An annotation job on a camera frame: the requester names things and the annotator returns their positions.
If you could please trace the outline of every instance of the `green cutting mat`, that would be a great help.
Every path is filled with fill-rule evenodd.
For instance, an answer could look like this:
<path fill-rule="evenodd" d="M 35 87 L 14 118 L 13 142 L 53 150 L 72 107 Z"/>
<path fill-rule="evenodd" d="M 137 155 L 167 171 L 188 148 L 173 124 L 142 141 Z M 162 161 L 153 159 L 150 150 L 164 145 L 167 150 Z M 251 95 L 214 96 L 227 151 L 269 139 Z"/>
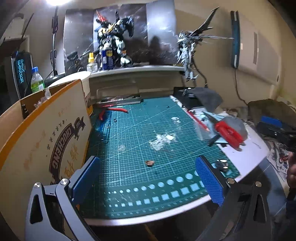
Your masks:
<path fill-rule="evenodd" d="M 211 163 L 227 160 L 230 170 L 226 176 L 239 175 L 218 146 L 208 147 L 207 142 L 198 139 L 193 120 L 169 97 L 146 99 L 124 108 L 128 114 L 109 111 L 101 131 L 98 110 L 91 116 L 94 129 L 86 159 L 98 156 L 101 168 L 80 205 L 84 217 L 144 216 L 207 195 L 194 168 L 199 155 Z M 147 167 L 147 160 L 155 161 L 154 166 Z"/>

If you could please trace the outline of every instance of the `small bottle with yellow cap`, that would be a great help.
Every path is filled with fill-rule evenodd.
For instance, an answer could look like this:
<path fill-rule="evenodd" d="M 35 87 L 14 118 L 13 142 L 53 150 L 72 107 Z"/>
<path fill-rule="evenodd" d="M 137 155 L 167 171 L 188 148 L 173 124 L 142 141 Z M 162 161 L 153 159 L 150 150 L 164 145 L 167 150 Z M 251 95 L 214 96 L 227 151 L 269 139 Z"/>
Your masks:
<path fill-rule="evenodd" d="M 98 64 L 94 61 L 94 53 L 89 53 L 89 63 L 86 66 L 86 69 L 91 73 L 98 71 Z"/>

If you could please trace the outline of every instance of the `ribbon banner logo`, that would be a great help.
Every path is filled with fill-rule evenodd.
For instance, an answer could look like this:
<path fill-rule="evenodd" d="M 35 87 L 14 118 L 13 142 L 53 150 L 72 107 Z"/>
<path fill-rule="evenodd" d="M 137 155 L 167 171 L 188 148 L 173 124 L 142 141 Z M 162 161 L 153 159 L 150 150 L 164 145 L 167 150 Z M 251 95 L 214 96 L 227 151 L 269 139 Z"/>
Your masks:
<path fill-rule="evenodd" d="M 61 166 L 61 160 L 69 140 L 72 138 L 72 136 L 78 140 L 78 132 L 80 128 L 83 130 L 84 127 L 85 123 L 83 122 L 83 117 L 81 119 L 78 117 L 74 123 L 74 126 L 72 126 L 72 123 L 70 123 L 62 130 L 61 134 L 59 135 L 52 151 L 49 165 L 49 171 L 56 182 L 60 181 L 59 170 Z"/>

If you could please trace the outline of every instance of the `silver bolt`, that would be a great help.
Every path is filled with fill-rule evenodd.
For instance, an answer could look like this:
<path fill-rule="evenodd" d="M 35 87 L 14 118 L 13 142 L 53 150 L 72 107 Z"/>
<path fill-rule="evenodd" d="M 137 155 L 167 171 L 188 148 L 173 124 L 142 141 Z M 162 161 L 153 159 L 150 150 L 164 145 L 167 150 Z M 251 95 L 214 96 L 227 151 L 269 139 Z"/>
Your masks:
<path fill-rule="evenodd" d="M 256 185 L 256 187 L 259 187 L 259 188 L 262 187 L 262 184 L 259 181 L 255 182 L 255 185 Z"/>
<path fill-rule="evenodd" d="M 41 183 L 35 183 L 35 184 L 34 184 L 34 187 L 35 187 L 35 188 L 39 188 L 40 186 L 41 186 Z"/>
<path fill-rule="evenodd" d="M 228 178 L 227 183 L 228 184 L 234 184 L 234 179 L 233 178 Z"/>
<path fill-rule="evenodd" d="M 63 179 L 60 181 L 60 184 L 62 184 L 62 185 L 66 185 L 68 182 L 69 182 L 68 179 L 63 178 Z"/>

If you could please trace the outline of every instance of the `clear glass bottle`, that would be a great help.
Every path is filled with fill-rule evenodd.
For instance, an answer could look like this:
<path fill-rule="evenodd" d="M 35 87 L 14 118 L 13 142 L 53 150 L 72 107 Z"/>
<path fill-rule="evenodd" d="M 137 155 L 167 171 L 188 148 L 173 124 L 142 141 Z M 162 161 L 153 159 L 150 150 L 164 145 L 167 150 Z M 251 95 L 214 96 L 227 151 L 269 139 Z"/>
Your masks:
<path fill-rule="evenodd" d="M 31 90 L 32 93 L 45 89 L 44 81 L 38 73 L 38 67 L 32 68 Z"/>
<path fill-rule="evenodd" d="M 86 66 L 86 69 L 91 73 L 98 71 L 98 64 L 94 61 L 94 53 L 89 53 L 89 63 Z"/>

